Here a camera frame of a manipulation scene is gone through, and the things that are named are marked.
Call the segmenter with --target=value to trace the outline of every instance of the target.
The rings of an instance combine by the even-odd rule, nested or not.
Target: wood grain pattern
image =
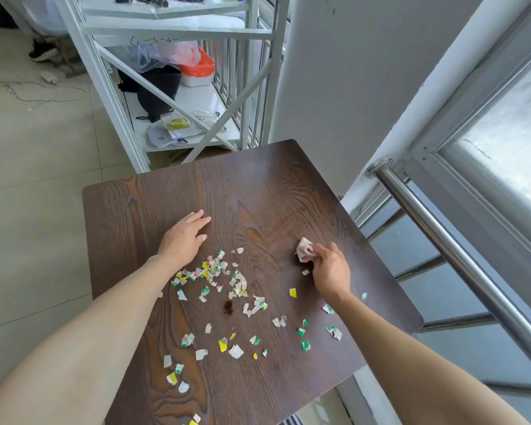
[[[178,301],[168,283],[106,425],[182,424],[195,413],[203,424],[274,425],[365,364],[338,316],[321,310],[325,302],[312,275],[301,274],[305,266],[294,255],[301,237],[340,246],[352,270],[354,293],[367,292],[366,303],[375,312],[407,332],[422,325],[413,304],[293,140],[88,186],[83,198],[93,297],[155,254],[163,233],[177,220],[202,208],[213,221],[187,268],[194,270],[207,256],[225,250],[224,261],[240,264],[249,293],[265,296],[269,304],[248,318],[242,308],[253,299],[234,299],[234,313],[228,316],[223,310],[228,276],[218,278],[225,289],[211,288],[206,303],[198,300],[204,279],[183,287],[186,303]],[[230,253],[239,247],[243,254]],[[297,299],[289,296],[290,288],[297,288]],[[282,314],[287,327],[274,327],[271,319]],[[309,321],[308,352],[301,351],[303,339],[296,332],[303,319]],[[204,333],[208,322],[211,334]],[[344,333],[341,342],[328,335],[327,325]],[[239,360],[220,353],[217,342],[234,331],[234,342],[245,351]],[[196,336],[194,349],[180,349],[181,338],[190,332]],[[249,343],[254,335],[262,340],[255,347]],[[264,348],[267,358],[261,356]],[[208,349],[209,355],[197,362],[195,349]],[[185,364],[182,378],[191,385],[187,394],[166,381],[167,354],[174,364]]]

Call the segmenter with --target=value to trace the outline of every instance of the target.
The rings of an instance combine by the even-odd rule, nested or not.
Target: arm
[[[479,380],[354,297],[350,268],[334,243],[316,244],[314,250],[317,289],[345,323],[405,425],[529,423]]]
[[[102,423],[159,292],[207,237],[202,216],[185,216],[157,255],[21,360],[0,383],[0,424]]]

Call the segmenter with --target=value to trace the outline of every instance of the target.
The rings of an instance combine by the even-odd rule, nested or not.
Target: hand
[[[173,263],[177,270],[189,264],[199,251],[200,245],[207,239],[206,234],[197,235],[199,229],[211,221],[211,217],[203,218],[204,211],[191,212],[167,231],[157,255]]]
[[[336,301],[351,295],[350,267],[335,243],[330,242],[326,248],[316,243],[312,248],[318,255],[312,271],[315,286],[323,298],[334,305]]]

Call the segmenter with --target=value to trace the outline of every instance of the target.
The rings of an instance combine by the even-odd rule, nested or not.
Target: black sneaker
[[[29,53],[29,57],[32,61],[43,62],[53,58],[59,53],[57,48],[51,43],[38,42],[33,39],[33,50]]]

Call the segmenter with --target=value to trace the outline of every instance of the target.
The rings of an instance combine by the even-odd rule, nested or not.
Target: brown wooden table
[[[154,255],[163,233],[177,220],[202,208],[213,220],[187,269],[225,250],[224,261],[240,264],[249,293],[265,296],[269,304],[248,318],[242,307],[248,302],[252,308],[253,298],[236,298],[229,316],[223,312],[228,276],[218,278],[225,289],[211,288],[206,303],[198,299],[204,279],[183,287],[188,302],[180,302],[168,283],[106,425],[187,424],[195,413],[203,424],[274,425],[364,365],[338,316],[322,311],[325,302],[312,275],[301,274],[306,266],[294,255],[301,237],[340,246],[352,270],[354,293],[367,292],[366,304],[375,312],[407,332],[422,325],[407,295],[293,140],[87,186],[83,202],[93,297]],[[242,255],[230,252],[239,247],[244,247]],[[290,288],[297,288],[297,299],[289,296]],[[282,314],[287,327],[276,328],[272,319]],[[309,325],[301,338],[296,331],[303,319]],[[211,334],[204,332],[208,322]],[[340,342],[327,333],[327,325],[344,333]],[[220,353],[217,342],[233,331],[233,342],[245,352],[238,360]],[[181,338],[191,332],[194,348],[180,349]],[[262,340],[255,347],[249,342],[254,335]],[[303,339],[311,350],[302,352]],[[261,356],[263,348],[267,357]],[[197,362],[195,349],[209,354]],[[191,385],[187,394],[167,382],[167,354],[173,364],[185,365],[181,378]]]

